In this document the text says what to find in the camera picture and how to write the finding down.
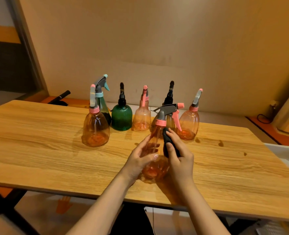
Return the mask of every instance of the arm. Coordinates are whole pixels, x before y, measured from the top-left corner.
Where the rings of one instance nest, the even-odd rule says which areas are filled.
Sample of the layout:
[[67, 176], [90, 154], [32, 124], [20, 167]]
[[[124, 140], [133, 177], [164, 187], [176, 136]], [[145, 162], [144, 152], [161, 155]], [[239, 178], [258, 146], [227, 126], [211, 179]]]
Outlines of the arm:
[[230, 235], [217, 215], [205, 201], [193, 180], [194, 154], [171, 129], [166, 132], [172, 139], [181, 157], [176, 156], [175, 149], [169, 142], [166, 144], [169, 153], [170, 173], [174, 184], [186, 204], [190, 218], [197, 234]]
[[131, 152], [123, 168], [67, 235], [108, 234], [128, 188], [136, 181], [142, 169], [158, 157], [157, 154], [149, 154], [140, 158], [149, 139], [150, 135]]

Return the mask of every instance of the beige wall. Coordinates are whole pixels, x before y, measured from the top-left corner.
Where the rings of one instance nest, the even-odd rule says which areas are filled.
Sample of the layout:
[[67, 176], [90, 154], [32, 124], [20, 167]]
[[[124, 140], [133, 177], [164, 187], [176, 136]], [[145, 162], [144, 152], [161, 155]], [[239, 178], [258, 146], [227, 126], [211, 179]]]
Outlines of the beige wall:
[[127, 102], [149, 85], [159, 106], [175, 81], [174, 101], [202, 111], [253, 116], [289, 96], [289, 0], [20, 0], [50, 95], [109, 75]]

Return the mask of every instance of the forearm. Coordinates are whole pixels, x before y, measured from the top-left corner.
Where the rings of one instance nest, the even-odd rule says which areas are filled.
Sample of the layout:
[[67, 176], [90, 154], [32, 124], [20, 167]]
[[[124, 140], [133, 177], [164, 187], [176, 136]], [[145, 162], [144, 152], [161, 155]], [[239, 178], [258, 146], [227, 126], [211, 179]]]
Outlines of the forearm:
[[230, 235], [193, 182], [182, 187], [181, 191], [197, 234]]
[[67, 233], [67, 235], [108, 234], [129, 188], [126, 179], [117, 174], [100, 197]]

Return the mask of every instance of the wood grain tabletop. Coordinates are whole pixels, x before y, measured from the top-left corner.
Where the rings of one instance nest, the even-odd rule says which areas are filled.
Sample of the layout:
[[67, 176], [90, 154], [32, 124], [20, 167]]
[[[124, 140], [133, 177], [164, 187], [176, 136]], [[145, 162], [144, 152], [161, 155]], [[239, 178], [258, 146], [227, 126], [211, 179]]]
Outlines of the wood grain tabletop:
[[[81, 142], [87, 109], [11, 101], [0, 106], [0, 186], [70, 196], [99, 196], [150, 132], [116, 131], [99, 148]], [[185, 142], [195, 155], [194, 181], [215, 212], [289, 221], [289, 168], [249, 129], [200, 123]], [[137, 180], [125, 198], [183, 205], [169, 176]]]

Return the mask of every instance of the human hand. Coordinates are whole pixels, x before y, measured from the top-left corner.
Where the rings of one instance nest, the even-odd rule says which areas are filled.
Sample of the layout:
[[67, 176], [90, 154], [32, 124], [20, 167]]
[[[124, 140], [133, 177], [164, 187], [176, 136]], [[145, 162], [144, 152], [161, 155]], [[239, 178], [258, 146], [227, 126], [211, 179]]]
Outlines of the human hand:
[[[145, 146], [149, 142], [149, 140], [150, 134], [141, 143], [139, 143], [139, 145], [134, 150], [132, 150], [125, 165], [119, 172], [119, 174], [127, 180], [129, 186], [131, 186], [137, 180], [137, 177], [141, 173], [143, 168], [150, 162], [157, 159], [159, 156], [158, 154], [156, 154], [157, 149], [153, 152], [155, 147], [159, 147], [159, 144], [155, 145], [155, 147], [150, 147], [150, 145], [148, 145], [148, 147], [145, 149]], [[146, 150], [151, 154], [140, 157], [143, 150]]]
[[174, 146], [169, 142], [166, 144], [166, 149], [169, 154], [168, 161], [170, 164], [170, 174], [175, 186], [182, 191], [188, 186], [194, 184], [194, 154], [187, 148], [184, 142], [173, 130], [169, 128], [169, 132], [166, 131], [166, 134], [172, 139], [181, 154], [181, 157], [178, 158]]

